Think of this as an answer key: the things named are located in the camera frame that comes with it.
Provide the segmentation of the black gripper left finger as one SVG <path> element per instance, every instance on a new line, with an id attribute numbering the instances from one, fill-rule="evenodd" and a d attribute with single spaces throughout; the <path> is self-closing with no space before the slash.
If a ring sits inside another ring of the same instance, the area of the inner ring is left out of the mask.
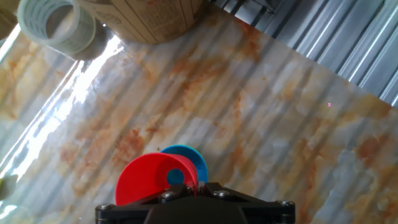
<path id="1" fill-rule="evenodd" d="M 144 223 L 149 212 L 156 206 L 193 196 L 196 196 L 196 187 L 188 187 L 186 184 L 173 184 L 168 189 L 126 205 L 104 203 L 95 208 L 95 223 Z"/>

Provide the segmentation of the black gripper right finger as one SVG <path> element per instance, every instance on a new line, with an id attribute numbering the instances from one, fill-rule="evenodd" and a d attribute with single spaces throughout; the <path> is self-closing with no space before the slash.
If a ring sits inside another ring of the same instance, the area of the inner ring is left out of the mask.
<path id="1" fill-rule="evenodd" d="M 198 196 L 226 202 L 228 216 L 239 215 L 239 223 L 295 223 L 295 203 L 289 200 L 264 201 L 221 186 L 217 182 L 200 182 Z"/>

